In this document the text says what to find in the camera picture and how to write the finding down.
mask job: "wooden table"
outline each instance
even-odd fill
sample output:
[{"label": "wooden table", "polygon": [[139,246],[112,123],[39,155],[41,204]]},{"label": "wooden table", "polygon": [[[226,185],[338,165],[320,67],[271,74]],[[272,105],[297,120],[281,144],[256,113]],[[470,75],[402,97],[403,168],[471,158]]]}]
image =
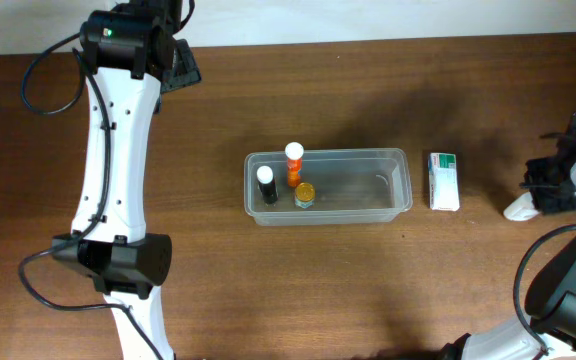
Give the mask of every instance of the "wooden table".
[{"label": "wooden table", "polygon": [[[164,97],[145,179],[148,229],[173,239],[163,291],[178,358],[342,359],[435,349],[513,316],[516,266],[575,214],[511,223],[540,134],[576,110],[576,34],[195,49],[204,82]],[[59,313],[25,293],[18,262],[67,232],[79,199],[87,101],[39,117],[19,99],[30,56],[0,56],[0,359],[119,359],[110,312]],[[31,99],[74,92],[70,55],[37,69]],[[414,206],[388,224],[268,228],[243,207],[247,154],[397,147]],[[426,155],[458,154],[461,210],[428,208]],[[524,288],[566,237],[529,266]],[[58,303],[97,302],[52,260],[30,266]]]}]

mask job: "small bottle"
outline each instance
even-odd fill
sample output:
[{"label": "small bottle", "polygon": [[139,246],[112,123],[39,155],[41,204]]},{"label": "small bottle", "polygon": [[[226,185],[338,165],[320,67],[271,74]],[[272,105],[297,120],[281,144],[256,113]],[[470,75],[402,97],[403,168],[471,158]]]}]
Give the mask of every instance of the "small bottle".
[{"label": "small bottle", "polygon": [[304,147],[300,143],[290,143],[286,146],[288,157],[288,186],[297,187],[301,184],[301,158],[304,156]]},{"label": "small bottle", "polygon": [[268,205],[276,203],[279,199],[279,194],[277,193],[275,177],[270,167],[262,166],[257,169],[257,182],[259,183],[259,191],[261,191],[264,202]]},{"label": "small bottle", "polygon": [[301,183],[295,189],[295,205],[307,209],[315,203],[315,187],[308,183]]}]

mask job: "transparent plastic tray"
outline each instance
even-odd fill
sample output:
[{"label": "transparent plastic tray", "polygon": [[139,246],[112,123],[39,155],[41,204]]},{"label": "transparent plastic tray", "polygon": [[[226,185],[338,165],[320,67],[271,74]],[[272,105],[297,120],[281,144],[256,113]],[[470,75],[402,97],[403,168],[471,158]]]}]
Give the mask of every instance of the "transparent plastic tray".
[{"label": "transparent plastic tray", "polygon": [[[264,203],[257,169],[270,166],[279,200]],[[295,205],[284,152],[253,153],[244,165],[244,206],[262,226],[390,222],[412,207],[406,154],[400,149],[306,151],[301,178],[315,187],[313,206]]]}]

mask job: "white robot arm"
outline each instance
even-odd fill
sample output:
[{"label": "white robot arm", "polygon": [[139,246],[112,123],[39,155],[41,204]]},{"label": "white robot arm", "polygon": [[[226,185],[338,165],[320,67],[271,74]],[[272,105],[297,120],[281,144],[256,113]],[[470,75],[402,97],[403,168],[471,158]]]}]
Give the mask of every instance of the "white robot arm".
[{"label": "white robot arm", "polygon": [[[146,233],[143,181],[151,118],[160,96],[201,81],[185,40],[173,34],[194,10],[190,0],[181,20],[181,0],[131,1],[112,11],[95,11],[80,30],[49,48],[30,65],[22,99],[36,113],[51,115],[25,96],[28,77],[53,50],[79,38],[83,56],[73,50],[87,78],[90,131],[84,186],[71,232],[53,238],[53,247],[22,261],[19,276],[42,304],[63,311],[112,309],[124,359],[173,360],[161,306],[161,285],[168,274],[172,242],[167,235]],[[30,285],[24,267],[52,255],[92,279],[107,304],[64,306],[50,302]]]},{"label": "white robot arm", "polygon": [[[525,220],[522,214],[534,215],[531,209],[553,213],[576,205],[576,113],[567,134],[557,137],[560,142],[556,156],[527,163],[527,183],[523,185],[531,188],[531,193],[507,209],[506,215],[518,215],[514,220]],[[526,211],[517,211],[519,207]],[[528,291],[526,311],[532,317],[530,328],[535,334],[528,333],[514,318],[488,333],[467,337],[457,347],[447,345],[444,355],[449,355],[444,359],[545,360],[576,356],[576,237],[537,275]],[[544,344],[548,355],[543,354]]]}]

